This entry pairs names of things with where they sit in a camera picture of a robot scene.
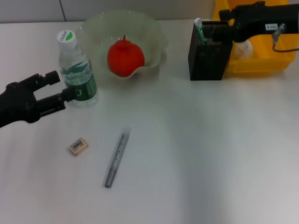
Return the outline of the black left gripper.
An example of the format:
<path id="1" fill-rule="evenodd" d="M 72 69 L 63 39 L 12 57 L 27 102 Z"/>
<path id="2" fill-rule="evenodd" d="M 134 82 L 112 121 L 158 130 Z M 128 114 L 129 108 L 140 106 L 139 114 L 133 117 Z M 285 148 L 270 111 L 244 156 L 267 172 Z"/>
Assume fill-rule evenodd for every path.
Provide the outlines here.
<path id="1" fill-rule="evenodd" d="M 8 84 L 0 95 L 0 126 L 4 127 L 16 121 L 34 123 L 40 119 L 40 116 L 64 110 L 64 102 L 76 98 L 75 89 L 72 87 L 38 101 L 34 96 L 36 90 L 58 82 L 60 78 L 58 72 L 54 70 L 44 77 L 35 74 L 20 82 Z"/>

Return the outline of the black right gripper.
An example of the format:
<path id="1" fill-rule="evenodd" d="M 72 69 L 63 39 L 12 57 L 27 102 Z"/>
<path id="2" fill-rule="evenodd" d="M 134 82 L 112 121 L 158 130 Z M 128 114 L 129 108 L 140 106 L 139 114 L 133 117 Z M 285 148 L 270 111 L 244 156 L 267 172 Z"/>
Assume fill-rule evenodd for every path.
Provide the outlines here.
<path id="1" fill-rule="evenodd" d="M 266 6 L 264 1 L 220 10 L 221 21 L 234 19 L 233 26 L 215 27 L 211 35 L 215 42 L 244 42 L 256 35 L 297 34 L 299 32 L 299 5 Z"/>

